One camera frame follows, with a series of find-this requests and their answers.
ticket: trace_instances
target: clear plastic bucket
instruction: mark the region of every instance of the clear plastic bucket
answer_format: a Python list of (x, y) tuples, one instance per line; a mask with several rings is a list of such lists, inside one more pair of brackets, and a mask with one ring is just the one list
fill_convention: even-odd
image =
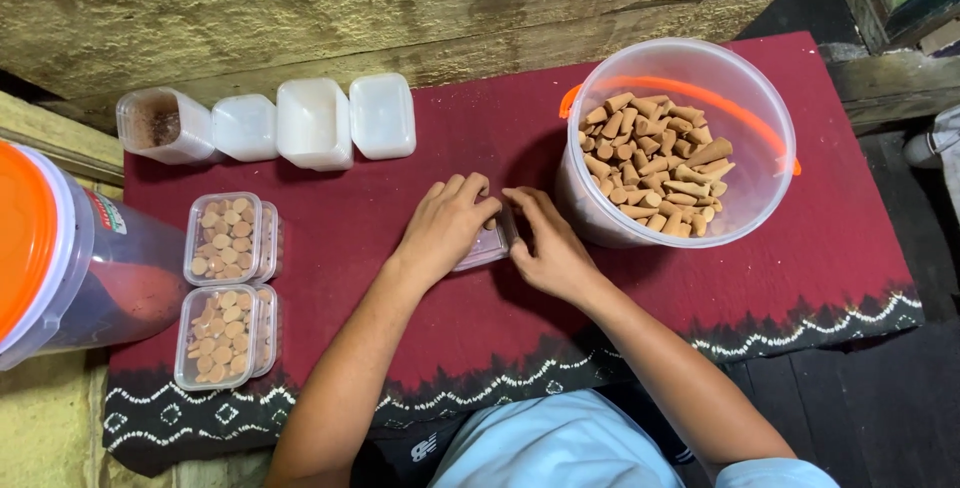
[[(591, 181), (577, 140), (578, 126), (607, 98), (624, 92), (639, 98), (666, 95), (677, 105), (701, 109), (710, 134), (732, 143), (729, 161), (736, 167), (724, 176), (728, 185), (724, 210), (707, 224), (705, 236), (679, 238), (640, 225)], [(712, 248), (741, 238), (780, 204), (796, 156), (790, 115), (770, 81), (733, 52), (690, 39), (651, 40), (605, 60), (581, 86), (566, 131), (557, 174), (558, 208), (580, 236), (607, 248)]]
[(149, 338), (177, 320), (190, 285), (179, 229), (80, 187), (16, 147), (52, 192), (56, 238), (42, 286), (0, 340), (0, 371), (45, 353)]

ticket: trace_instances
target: person's right hand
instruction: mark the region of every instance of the person's right hand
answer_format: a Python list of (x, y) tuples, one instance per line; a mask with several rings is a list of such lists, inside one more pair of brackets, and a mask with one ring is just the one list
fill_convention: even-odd
[(511, 206), (522, 211), (534, 233), (532, 252), (520, 237), (510, 247), (510, 259), (523, 279), (548, 295), (579, 305), (584, 295), (606, 278), (597, 270), (570, 224), (540, 190), (506, 188), (503, 195)]

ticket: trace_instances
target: small plastic box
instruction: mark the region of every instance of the small plastic box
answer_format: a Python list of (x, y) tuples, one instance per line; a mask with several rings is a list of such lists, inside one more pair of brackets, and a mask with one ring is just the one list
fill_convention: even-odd
[(354, 166), (350, 101), (337, 81), (296, 79), (276, 90), (276, 149), (302, 169)]
[(260, 236), (260, 267), (253, 283), (265, 283), (283, 272), (283, 236), (284, 224), (277, 207), (269, 202), (263, 203), (263, 232)]
[(257, 369), (262, 305), (258, 292), (248, 285), (201, 287), (190, 292), (180, 311), (176, 384), (186, 391), (201, 391), (246, 383)]
[(148, 88), (117, 101), (117, 134), (127, 152), (167, 165), (223, 159), (210, 111), (172, 88)]
[(248, 94), (213, 106), (217, 150), (239, 161), (272, 160), (277, 152), (277, 107), (265, 96)]
[(283, 331), (282, 302), (277, 291), (261, 283), (253, 286), (260, 298), (260, 319), (256, 335), (256, 352), (253, 359), (253, 375), (259, 377), (270, 371), (280, 355)]
[(350, 135), (371, 160), (403, 158), (417, 148), (414, 99), (400, 74), (360, 77), (350, 84)]
[(491, 230), (480, 229), (480, 234), (477, 235), (470, 253), (453, 268), (453, 272), (465, 271), (510, 256), (510, 246), (517, 237), (517, 225), (514, 223), (513, 212), (509, 208), (504, 208), (495, 218), (496, 227)]
[[(240, 214), (240, 220), (229, 224), (228, 222), (236, 217), (231, 216), (228, 220), (226, 215), (241, 199), (246, 199), (246, 206), (237, 213)], [(219, 219), (212, 222), (213, 225), (205, 226), (205, 219), (210, 212), (215, 213)], [(248, 233), (246, 236), (237, 237), (234, 227), (241, 222), (249, 225), (249, 227), (243, 226), (244, 229), (248, 229)], [(263, 203), (256, 195), (250, 192), (232, 192), (199, 197), (190, 207), (190, 218), (186, 228), (186, 249), (183, 254), (183, 276), (187, 281), (198, 286), (228, 285), (258, 279), (263, 275), (260, 271), (261, 266), (257, 264), (262, 256), (260, 253), (262, 233)], [(218, 236), (226, 236), (229, 239), (229, 244), (225, 248), (217, 248), (215, 243), (226, 242), (218, 240)], [(239, 238), (248, 238), (249, 242), (243, 243)], [(194, 272), (198, 270), (194, 265), (197, 264), (199, 267), (197, 259), (205, 259), (209, 263), (204, 273)], [(240, 274), (233, 277), (226, 275), (228, 273), (226, 266), (234, 264), (240, 267)]]

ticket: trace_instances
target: wooden wall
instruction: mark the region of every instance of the wooden wall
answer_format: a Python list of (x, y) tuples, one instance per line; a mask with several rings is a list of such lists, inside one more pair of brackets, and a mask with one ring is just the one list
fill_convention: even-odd
[(594, 60), (659, 36), (733, 38), (773, 0), (0, 0), (0, 69), (113, 133), (126, 91), (205, 105), (292, 77), (414, 86)]

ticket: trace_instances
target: clear plastic container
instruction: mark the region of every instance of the clear plastic container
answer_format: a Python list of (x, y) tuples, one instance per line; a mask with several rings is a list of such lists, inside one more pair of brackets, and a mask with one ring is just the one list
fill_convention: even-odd
[(256, 369), (262, 307), (248, 285), (201, 287), (187, 295), (176, 338), (176, 385), (201, 391), (246, 383)]
[(263, 203), (256, 195), (232, 192), (199, 197), (190, 207), (183, 276), (199, 286), (262, 277), (258, 264), (262, 233)]
[(414, 99), (400, 74), (360, 77), (350, 84), (350, 134), (371, 160), (403, 158), (417, 148)]
[[(665, 79), (666, 86), (678, 81), (719, 95), (752, 113), (768, 129), (749, 126), (723, 107), (669, 90), (662, 83)], [(682, 84), (672, 87), (684, 88)], [(591, 181), (577, 140), (578, 126), (607, 98), (624, 92), (638, 97), (666, 95), (677, 105), (702, 109), (710, 134), (732, 143), (729, 161), (736, 162), (736, 167), (724, 176), (728, 186), (722, 199), (724, 210), (707, 225), (702, 238), (678, 238), (636, 223)], [(757, 68), (733, 52), (699, 40), (651, 40), (617, 52), (597, 66), (573, 101), (557, 174), (558, 209), (580, 236), (607, 248), (721, 246), (753, 231), (773, 213), (790, 185), (795, 156), (793, 124), (784, 101)]]
[(510, 246), (517, 237), (513, 212), (504, 207), (495, 218), (496, 227), (490, 230), (481, 227), (470, 253), (453, 268), (453, 272), (465, 271), (510, 256)]
[(280, 355), (283, 331), (281, 298), (277, 291), (261, 283), (253, 286), (260, 298), (260, 324), (257, 327), (253, 377), (266, 374)]
[(217, 150), (239, 161), (277, 159), (277, 107), (265, 96), (248, 94), (213, 106)]
[(291, 80), (276, 90), (276, 148), (303, 169), (354, 166), (350, 101), (335, 80)]
[[(80, 187), (35, 150), (0, 142), (2, 184), (12, 189), (0, 215), (0, 268), (10, 280), (0, 290), (0, 370), (30, 356), (143, 340), (177, 319), (190, 291), (182, 231)], [(43, 192), (49, 205), (33, 206)], [(34, 236), (43, 224), (50, 236)], [(27, 291), (30, 279), (37, 287)]]
[(284, 224), (277, 207), (263, 201), (263, 231), (260, 234), (260, 267), (253, 283), (267, 282), (283, 272)]
[(210, 111), (172, 88), (148, 88), (117, 101), (117, 133), (127, 152), (167, 165), (215, 163)]

